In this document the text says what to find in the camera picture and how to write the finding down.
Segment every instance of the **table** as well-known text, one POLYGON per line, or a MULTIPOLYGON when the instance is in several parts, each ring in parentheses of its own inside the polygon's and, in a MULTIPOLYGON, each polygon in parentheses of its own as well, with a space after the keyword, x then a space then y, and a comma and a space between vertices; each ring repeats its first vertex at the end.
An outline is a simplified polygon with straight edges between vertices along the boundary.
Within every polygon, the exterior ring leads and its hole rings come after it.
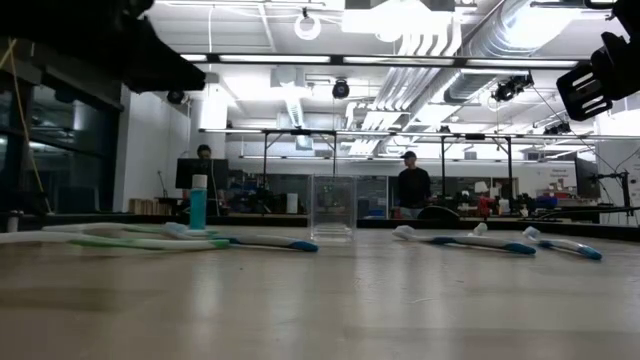
POLYGON ((604 262, 389 230, 317 254, 0 247, 0 346, 6 359, 635 360, 640 247, 579 240, 604 262))

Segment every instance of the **toothbrush handle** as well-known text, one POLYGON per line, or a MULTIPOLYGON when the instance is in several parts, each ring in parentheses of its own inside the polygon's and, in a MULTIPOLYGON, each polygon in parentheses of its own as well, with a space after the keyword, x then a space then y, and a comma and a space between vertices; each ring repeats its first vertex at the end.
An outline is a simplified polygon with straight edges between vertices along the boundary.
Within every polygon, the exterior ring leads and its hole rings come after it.
POLYGON ((432 244, 462 244, 484 246, 494 249, 501 249, 518 254, 533 255, 536 249, 511 240, 496 239, 484 236, 438 236, 429 241, 432 244))
POLYGON ((538 244, 544 248, 558 248, 577 252, 578 254, 584 255, 585 257, 592 260, 602 260, 602 254, 599 253, 596 249, 587 245, 579 244, 577 242, 540 240, 538 244))
POLYGON ((257 246, 269 246, 269 247, 278 247, 292 250, 300 250, 307 252, 317 252, 318 246, 314 243, 291 239, 280 236, 267 236, 267 235, 256 235, 256 236, 231 236, 228 237, 231 244, 234 245, 257 245, 257 246))

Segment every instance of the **person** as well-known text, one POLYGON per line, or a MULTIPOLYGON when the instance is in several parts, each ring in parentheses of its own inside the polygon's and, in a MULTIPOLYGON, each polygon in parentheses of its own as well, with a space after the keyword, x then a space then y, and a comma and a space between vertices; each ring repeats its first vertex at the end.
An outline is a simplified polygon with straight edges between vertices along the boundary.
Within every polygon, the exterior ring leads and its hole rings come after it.
MULTIPOLYGON (((200 144, 196 149, 196 155, 200 160, 211 160, 211 148, 207 144, 200 144)), ((207 198, 209 199, 208 206, 207 206, 207 214, 211 214, 211 215, 220 214, 219 213, 220 205, 218 204, 218 201, 217 201, 218 194, 216 191, 217 191, 217 188, 216 188, 216 184, 214 183, 213 177, 210 174, 207 174, 207 198)), ((189 207, 191 206, 191 201, 189 199, 190 195, 191 195, 191 191, 189 189, 182 190, 183 211, 189 209, 189 207)))
POLYGON ((405 219, 417 219, 431 197, 431 179, 416 166, 416 153, 407 151, 401 158, 407 168, 398 176, 400 212, 405 219))
POLYGON ((198 146, 196 154, 198 155, 198 159, 200 160, 209 160, 211 159, 211 148, 207 144, 202 144, 198 146))

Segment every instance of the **ceiling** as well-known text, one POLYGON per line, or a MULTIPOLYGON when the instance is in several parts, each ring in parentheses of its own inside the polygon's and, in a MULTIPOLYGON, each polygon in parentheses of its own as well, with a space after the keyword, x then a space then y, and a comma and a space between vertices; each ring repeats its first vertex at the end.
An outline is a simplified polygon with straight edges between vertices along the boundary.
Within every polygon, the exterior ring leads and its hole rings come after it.
MULTIPOLYGON (((460 15, 464 34, 498 3, 498 0, 477 0, 475 12, 460 15)), ((315 40, 302 40, 294 31, 299 9, 274 9, 260 7, 184 7, 168 5, 156 0, 148 15, 158 36, 174 50, 181 53, 292 53, 292 54, 395 54, 400 42, 386 43, 372 34, 344 33, 339 23, 344 0, 325 1, 326 9, 318 12, 327 20, 321 21, 321 32, 315 40)), ((540 48, 534 56, 586 58, 601 47, 600 33, 612 31, 624 34, 617 21, 605 21, 604 12, 583 12, 554 40, 540 48)), ((230 95, 234 98, 229 109, 229 119, 234 127, 251 127, 257 119, 275 119, 286 112, 285 102, 273 99, 269 94, 270 65, 203 65, 204 71, 218 73, 230 95)), ((305 113, 344 115, 349 101, 360 97, 375 97, 384 83, 388 68, 374 67, 302 67, 307 86, 312 85, 312 95, 301 101, 305 113), (347 78, 351 86, 348 101, 334 100, 331 96, 333 82, 338 77, 347 78)), ((516 132, 534 122, 553 116, 564 110, 557 90, 556 79, 563 75, 558 71, 535 71, 536 89, 528 90, 497 111, 493 100, 480 96, 479 103, 463 106, 457 113, 455 126, 468 126, 478 131, 516 132)), ((576 133, 593 129, 591 121, 572 122, 576 133)))

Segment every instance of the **ventilation duct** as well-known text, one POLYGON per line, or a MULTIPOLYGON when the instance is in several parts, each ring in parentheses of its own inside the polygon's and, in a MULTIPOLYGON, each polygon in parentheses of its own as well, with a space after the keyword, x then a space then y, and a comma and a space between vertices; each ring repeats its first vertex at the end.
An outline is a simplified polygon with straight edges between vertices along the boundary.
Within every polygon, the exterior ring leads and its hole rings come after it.
MULTIPOLYGON (((553 40, 573 20, 575 9, 531 7, 533 0, 507 0, 480 31, 464 45, 461 56, 527 57, 553 40)), ((440 71, 415 107, 416 117, 427 125, 437 124, 486 89, 495 74, 464 70, 440 71)))
MULTIPOLYGON (((290 65, 278 66, 271 70, 271 87, 282 87, 284 101, 289 114, 289 124, 283 128, 303 128, 304 112, 300 101, 300 88, 305 88, 304 71, 290 65)), ((297 150, 313 150, 313 139, 307 136, 296 136, 297 150)))

